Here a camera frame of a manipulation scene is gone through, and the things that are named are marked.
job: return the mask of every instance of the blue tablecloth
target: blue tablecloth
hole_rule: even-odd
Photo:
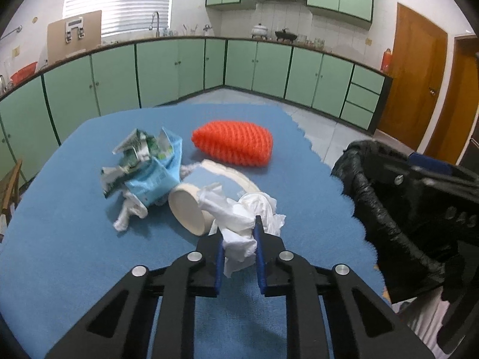
[[[183,163],[205,156],[192,131],[211,120],[250,121],[271,131],[267,168],[238,168],[278,200],[286,214],[282,238],[310,263],[346,263],[377,294],[376,253],[352,217],[342,183],[311,151],[298,125],[276,106],[188,105],[120,112],[81,125],[46,163],[25,193],[0,254],[0,313],[33,359],[41,359],[124,274],[144,264],[169,265],[195,249],[168,206],[153,206],[118,234],[113,226],[122,198],[106,200],[102,166],[116,165],[112,149],[133,128],[157,134],[166,127],[184,139]],[[218,299],[196,300],[195,357],[286,358],[283,298],[260,295],[254,267],[224,279]]]

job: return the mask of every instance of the red basket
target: red basket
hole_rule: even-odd
[[[19,71],[17,71],[14,75],[11,76],[11,80],[13,84],[16,86],[21,81],[27,79],[29,76],[35,74],[35,69],[37,68],[37,62],[33,62],[28,66],[23,67]]]

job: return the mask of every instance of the white tile floor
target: white tile floor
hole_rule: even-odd
[[[399,151],[411,154],[413,150],[406,147],[396,139],[391,138],[381,131],[371,138],[352,128],[339,124],[329,118],[322,117],[313,112],[294,107],[282,102],[264,98],[259,95],[252,95],[231,89],[217,89],[209,93],[203,93],[185,101],[190,104],[213,103],[213,104],[272,104],[280,106],[284,112],[291,115],[301,129],[305,131],[305,136],[312,143],[312,150],[318,154],[321,160],[330,168],[342,155],[343,150],[349,143],[355,140],[378,139]]]

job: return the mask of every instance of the sink faucet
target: sink faucet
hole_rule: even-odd
[[[153,12],[153,16],[151,17],[151,25],[150,25],[150,28],[149,30],[153,30],[153,23],[155,21],[155,16],[158,17],[158,21],[156,23],[156,37],[159,38],[160,37],[160,14],[158,11],[156,12]]]

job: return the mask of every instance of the wall socket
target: wall socket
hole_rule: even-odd
[[[11,50],[11,57],[15,58],[20,55],[20,46]]]

